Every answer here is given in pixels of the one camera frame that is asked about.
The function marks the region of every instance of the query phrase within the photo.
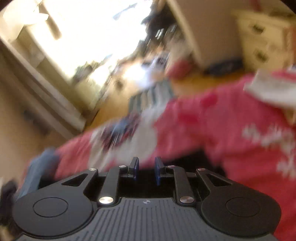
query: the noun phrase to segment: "pink sleeve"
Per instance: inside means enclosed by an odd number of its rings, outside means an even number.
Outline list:
[[[93,131],[89,131],[75,137],[57,150],[57,154],[60,156],[60,163],[54,176],[56,180],[63,179],[88,168],[92,133]]]

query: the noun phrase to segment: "drawer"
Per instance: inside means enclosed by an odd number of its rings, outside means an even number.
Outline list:
[[[270,48],[252,38],[243,39],[244,63],[248,69],[278,70],[293,64],[293,52]]]
[[[269,44],[275,45],[281,50],[289,50],[292,45],[287,40],[288,29],[270,25],[268,23],[253,19],[239,18],[239,30],[242,33],[247,33],[261,41],[266,41]]]

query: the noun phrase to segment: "white cabinet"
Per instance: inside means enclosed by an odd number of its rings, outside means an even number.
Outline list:
[[[296,18],[235,11],[247,69],[277,70],[295,63]]]

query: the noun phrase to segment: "wooden floor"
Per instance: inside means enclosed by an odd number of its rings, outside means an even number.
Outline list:
[[[184,79],[174,80],[171,81],[171,83],[176,96],[189,96],[223,83],[237,81],[244,74],[245,72],[239,71],[221,78],[214,78],[202,75],[198,71],[193,71]],[[155,81],[162,80],[164,74],[159,70],[151,68],[141,71],[140,65],[136,64],[130,67],[125,66],[124,70],[117,78],[123,82],[123,88],[121,90],[116,88],[114,82],[116,82],[117,79],[112,81],[108,89],[107,99],[102,102],[98,114],[87,130],[94,129],[111,119],[126,116],[128,113],[129,98],[141,89],[153,85]]]

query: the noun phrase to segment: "dark object on floor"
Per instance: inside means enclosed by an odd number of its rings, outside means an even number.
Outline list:
[[[242,59],[226,60],[221,63],[211,65],[207,70],[205,70],[205,74],[219,77],[226,74],[231,74],[239,69],[242,69],[243,67],[244,65]]]
[[[41,134],[47,135],[50,133],[49,128],[34,113],[29,110],[25,110],[23,115],[25,120],[32,123],[34,127],[36,127],[41,132]]]
[[[14,194],[17,191],[15,181],[9,181],[1,188],[0,194],[0,225],[8,226],[11,221],[12,206],[14,204]]]
[[[286,4],[294,13],[296,13],[296,1],[295,0],[281,0]]]
[[[122,88],[123,88],[123,83],[122,83],[120,80],[117,80],[117,81],[115,82],[115,88],[116,88],[117,90],[122,90]]]
[[[155,173],[145,176],[134,157],[129,167],[91,168],[26,195],[12,216],[22,229],[17,241],[276,241],[281,210],[204,168],[185,172],[155,158]]]
[[[132,96],[129,101],[129,112],[142,112],[144,109],[165,104],[174,97],[170,82],[163,80]]]
[[[152,64],[152,61],[144,61],[144,62],[142,63],[142,66],[148,67],[148,66],[150,66],[151,64]]]

